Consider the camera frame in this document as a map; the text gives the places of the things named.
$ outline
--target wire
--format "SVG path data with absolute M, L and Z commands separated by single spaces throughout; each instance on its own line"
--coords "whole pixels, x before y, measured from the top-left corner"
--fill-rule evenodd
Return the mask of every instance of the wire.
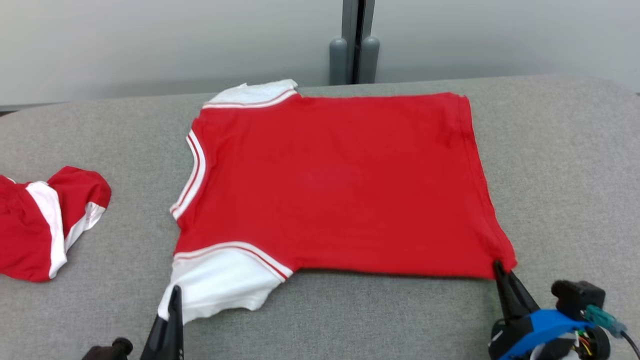
M 636 343 L 634 343 L 634 341 L 631 340 L 631 338 L 625 331 L 621 331 L 620 334 L 625 340 L 627 340 L 627 342 L 629 342 L 629 345 L 631 345 L 631 348 L 634 349 L 636 356 L 638 357 L 638 359 L 640 359 L 640 350 L 638 350 L 638 346 L 636 345 Z
M 589 348 L 589 342 L 585 339 L 585 338 L 578 338 L 578 340 L 580 340 L 580 342 L 584 345 L 584 350 L 587 350 L 587 354 L 589 354 L 589 356 L 593 356 L 593 353 L 591 352 L 591 349 Z

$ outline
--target red stripe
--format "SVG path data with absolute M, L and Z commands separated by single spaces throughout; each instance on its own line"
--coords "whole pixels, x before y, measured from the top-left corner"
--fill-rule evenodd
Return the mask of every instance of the red stripe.
M 217 106 L 217 105 L 239 105 L 239 106 L 253 106 L 253 105 L 260 105 L 260 104 L 267 104 L 271 101 L 277 100 L 279 97 L 284 96 L 287 92 L 293 91 L 293 89 L 287 89 L 285 90 L 282 94 L 274 97 L 271 100 L 266 100 L 266 101 L 259 101 L 259 102 L 207 102 L 207 104 L 213 105 L 213 106 Z
M 209 251 L 205 251 L 202 254 L 198 254 L 198 255 L 194 255 L 194 256 L 177 256 L 175 259 L 180 259 L 180 260 L 191 260 L 191 259 L 195 259 L 195 258 L 199 258 L 201 256 L 204 255 L 208 255 L 214 251 L 217 250 L 221 250 L 221 249 L 240 249 L 240 250 L 244 250 L 247 252 L 252 253 L 253 255 L 256 255 L 258 258 L 260 258 L 260 260 L 264 261 L 265 263 L 267 263 L 273 270 L 275 270 L 275 272 L 277 272 L 278 274 L 280 274 L 280 276 L 282 276 L 283 279 L 288 279 L 289 277 L 286 276 L 285 274 L 283 274 L 280 270 L 278 270 L 277 267 L 275 267 L 273 264 L 271 264 L 269 261 L 266 261 L 262 256 L 256 254 L 254 251 L 251 251 L 249 249 L 245 249 L 244 247 L 239 247 L 239 246 L 234 246 L 234 245 L 228 245 L 228 246 L 221 246 L 221 247 L 216 247 L 215 249 L 211 249 Z
M 193 183 L 195 183 L 196 179 L 198 178 L 198 172 L 200 171 L 200 154 L 198 153 L 198 148 L 196 147 L 196 144 L 193 142 L 193 139 L 191 138 L 191 134 L 189 134 L 189 136 L 187 136 L 187 139 L 189 139 L 189 142 L 191 142 L 191 145 L 193 146 L 193 152 L 195 152 L 195 154 L 196 154 L 196 163 L 195 163 L 196 173 L 193 176 L 193 179 L 191 180 L 191 183 L 189 184 L 189 188 L 187 188 L 187 191 L 184 193 L 184 197 L 180 201 L 180 204 L 178 204 L 178 206 L 176 206 L 175 209 L 171 210 L 172 214 L 173 214 L 174 211 L 178 210 L 178 208 L 182 206 L 182 203 L 184 202 L 184 199 L 186 199 L 187 196 L 189 195 L 189 191 L 191 190 L 191 187 L 193 186 Z

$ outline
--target red t-shirt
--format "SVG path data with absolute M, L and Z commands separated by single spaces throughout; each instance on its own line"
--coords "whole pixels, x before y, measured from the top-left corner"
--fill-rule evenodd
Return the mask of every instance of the red t-shirt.
M 302 268 L 492 279 L 495 260 L 516 265 L 466 97 L 306 97 L 295 86 L 226 90 L 194 120 L 195 167 L 172 207 L 174 273 L 225 249 L 281 281 Z

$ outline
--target gray fabric surface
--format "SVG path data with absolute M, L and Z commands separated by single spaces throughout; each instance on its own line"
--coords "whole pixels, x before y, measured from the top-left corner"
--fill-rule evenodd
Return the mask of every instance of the gray fabric surface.
M 543 307 L 585 279 L 640 341 L 640 98 L 563 76 L 306 88 L 305 95 L 470 97 L 484 171 L 516 273 Z M 87 101 L 0 119 L 0 174 L 48 179 L 64 165 L 113 189 L 100 222 L 51 282 L 0 277 L 0 359 L 80 359 L 117 336 L 137 359 L 166 286 L 178 227 L 168 208 L 192 167 L 184 140 L 212 94 Z M 256 312 L 185 328 L 188 359 L 488 359 L 494 283 L 303 272 Z M 631 359 L 613 341 L 613 359 Z

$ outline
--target white fabric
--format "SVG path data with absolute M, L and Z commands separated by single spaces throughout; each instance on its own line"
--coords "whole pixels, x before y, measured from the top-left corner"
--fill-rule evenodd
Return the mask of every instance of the white fabric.
M 578 334 L 576 332 L 567 332 L 562 336 L 558 336 L 558 338 L 575 340 L 575 343 L 573 343 L 573 345 L 576 348 L 580 347 L 580 341 L 578 340 Z M 540 344 L 537 347 L 535 347 L 531 352 L 531 356 L 529 357 L 529 360 L 538 360 L 538 358 L 540 357 L 540 354 L 542 353 L 542 350 L 545 348 L 545 345 L 546 344 Z M 580 357 L 578 356 L 577 352 L 570 350 L 569 354 L 567 354 L 560 360 L 580 360 Z
M 165 320 L 169 318 L 167 306 L 175 285 L 182 289 L 183 323 L 215 315 L 224 309 L 256 310 L 285 280 L 274 268 L 287 277 L 292 274 L 286 266 L 241 241 L 177 253 L 171 283 L 160 301 L 158 315 Z
M 297 94 L 296 87 L 298 84 L 291 79 L 260 85 L 242 84 L 222 91 L 203 108 L 265 108 Z
M 91 229 L 97 222 L 100 220 L 102 213 L 106 209 L 102 206 L 94 203 L 87 202 L 84 207 L 84 216 L 80 218 L 72 227 L 69 229 L 69 233 L 65 238 L 65 253 L 69 250 L 69 248 L 75 244 L 76 240 L 82 235 L 83 232 Z
M 38 205 L 38 209 L 40 209 L 47 224 L 49 224 L 49 230 L 51 231 L 51 267 L 49 268 L 49 278 L 53 279 L 56 277 L 62 265 L 67 263 L 58 193 L 56 193 L 56 190 L 50 188 L 44 181 L 36 181 L 28 184 L 26 189 Z
M 178 220 L 182 213 L 187 209 L 191 201 L 198 193 L 202 180 L 204 179 L 205 171 L 207 170 L 207 160 L 204 157 L 204 151 L 200 146 L 200 142 L 196 137 L 196 134 L 192 131 L 187 135 L 187 143 L 193 154 L 193 170 L 189 176 L 187 184 L 182 189 L 182 193 L 170 208 L 173 218 Z

